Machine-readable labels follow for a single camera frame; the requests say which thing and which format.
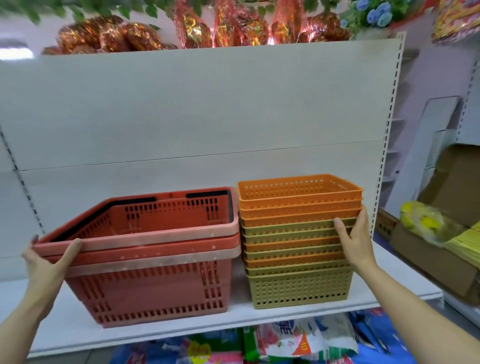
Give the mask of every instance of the stack of baskets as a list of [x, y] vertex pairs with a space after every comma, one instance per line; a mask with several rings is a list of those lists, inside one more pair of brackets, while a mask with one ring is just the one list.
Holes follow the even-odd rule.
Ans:
[[350, 230], [362, 191], [330, 174], [238, 183], [243, 259], [255, 308], [347, 298], [352, 269], [333, 219]]
[[241, 254], [231, 187], [111, 198], [34, 244], [58, 261], [82, 250], [67, 283], [103, 327], [225, 312]]

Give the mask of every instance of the cardboard box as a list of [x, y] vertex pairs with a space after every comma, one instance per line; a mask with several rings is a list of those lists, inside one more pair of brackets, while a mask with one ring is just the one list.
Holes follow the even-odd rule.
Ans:
[[392, 238], [395, 225], [400, 222], [395, 216], [390, 215], [384, 209], [379, 208], [375, 221], [375, 232], [379, 233], [387, 242]]
[[[480, 221], [480, 146], [453, 145], [438, 160], [418, 200], [470, 228]], [[419, 271], [464, 301], [480, 304], [480, 271], [446, 249], [395, 226], [390, 245]]]

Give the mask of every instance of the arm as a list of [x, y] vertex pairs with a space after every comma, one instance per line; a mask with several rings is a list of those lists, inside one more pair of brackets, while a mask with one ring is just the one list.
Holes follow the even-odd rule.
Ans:
[[81, 248], [76, 239], [55, 264], [39, 257], [32, 243], [22, 254], [27, 263], [29, 281], [25, 295], [15, 310], [0, 325], [0, 363], [22, 364], [32, 346], [40, 322], [50, 313], [65, 273]]
[[345, 256], [390, 316], [419, 364], [480, 363], [480, 343], [378, 267], [363, 207], [348, 235], [334, 220]]

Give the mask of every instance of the hand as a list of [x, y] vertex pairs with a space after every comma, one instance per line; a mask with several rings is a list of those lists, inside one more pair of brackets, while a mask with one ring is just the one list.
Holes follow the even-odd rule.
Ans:
[[373, 254], [373, 245], [370, 239], [368, 214], [365, 206], [357, 218], [350, 236], [345, 229], [343, 221], [339, 218], [334, 220], [335, 229], [340, 236], [343, 252], [354, 270], [361, 275], [361, 272], [369, 267], [377, 267], [375, 255]]
[[24, 301], [40, 309], [40, 319], [44, 319], [53, 307], [67, 269], [80, 251], [82, 241], [75, 239], [63, 257], [57, 263], [51, 264], [32, 249], [32, 244], [37, 240], [38, 236], [36, 235], [22, 253], [22, 258], [27, 263], [29, 277]]

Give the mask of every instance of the person's left hand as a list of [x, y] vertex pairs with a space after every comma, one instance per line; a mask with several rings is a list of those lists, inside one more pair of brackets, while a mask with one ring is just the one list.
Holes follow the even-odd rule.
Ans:
[[22, 253], [22, 258], [27, 263], [29, 276], [24, 299], [40, 309], [40, 318], [44, 319], [53, 307], [68, 267], [82, 247], [82, 240], [75, 239], [63, 257], [55, 264], [43, 259], [32, 249], [32, 244], [37, 240], [38, 236], [36, 235]]

